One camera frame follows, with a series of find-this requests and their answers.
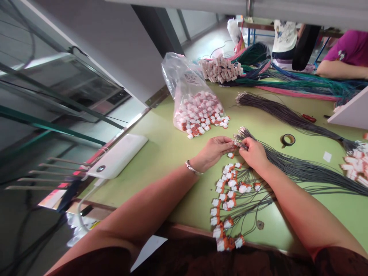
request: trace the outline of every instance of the white board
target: white board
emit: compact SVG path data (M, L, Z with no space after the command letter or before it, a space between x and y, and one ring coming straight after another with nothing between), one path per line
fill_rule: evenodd
M368 86L346 105L342 106L327 121L337 125L368 130Z

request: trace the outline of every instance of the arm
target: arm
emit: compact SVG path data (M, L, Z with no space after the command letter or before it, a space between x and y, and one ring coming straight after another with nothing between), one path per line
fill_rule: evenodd
M302 24L300 26L300 29L298 31L298 39L300 39L302 37L302 34L303 34L305 28L306 28L306 25L305 24Z
M349 65L339 60L322 60L316 74L329 79L368 79L368 68Z
M190 164L195 170L204 173L216 164L223 154L231 151L234 151L234 148L230 138L214 137L190 160ZM48 273L76 257L109 246L127 248L131 253L133 265L150 236L157 231L198 179L199 176L186 165L181 165L164 178L150 184L92 229Z
M249 149L240 150L241 156L270 185L313 260L321 249L330 246L344 247L368 258L359 242L325 206L268 161L260 142L246 138L243 143Z

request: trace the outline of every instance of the clear plastic bag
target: clear plastic bag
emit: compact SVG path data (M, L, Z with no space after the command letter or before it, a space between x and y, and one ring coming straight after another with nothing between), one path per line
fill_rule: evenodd
M162 74L174 99L176 128L192 139L210 130L210 125L228 127L223 106L204 79L202 68L187 57L166 53Z

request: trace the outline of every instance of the forearm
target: forearm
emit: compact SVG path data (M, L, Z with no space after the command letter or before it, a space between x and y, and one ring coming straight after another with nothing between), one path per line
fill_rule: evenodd
M368 68L324 60L317 68L317 75L330 79L367 79Z
M96 230L110 232L136 246L143 246L197 180L197 175L181 165L131 197Z
M257 173L271 186L287 220L313 259L328 246L344 247L368 257L344 225L279 168L269 164Z

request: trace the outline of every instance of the bracelet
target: bracelet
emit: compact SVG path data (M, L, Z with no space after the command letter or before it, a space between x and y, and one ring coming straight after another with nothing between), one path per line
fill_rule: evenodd
M189 160L185 161L185 165L187 165L187 168L194 172L196 175L201 176L203 174L202 172L198 172L193 169L192 165L189 163Z

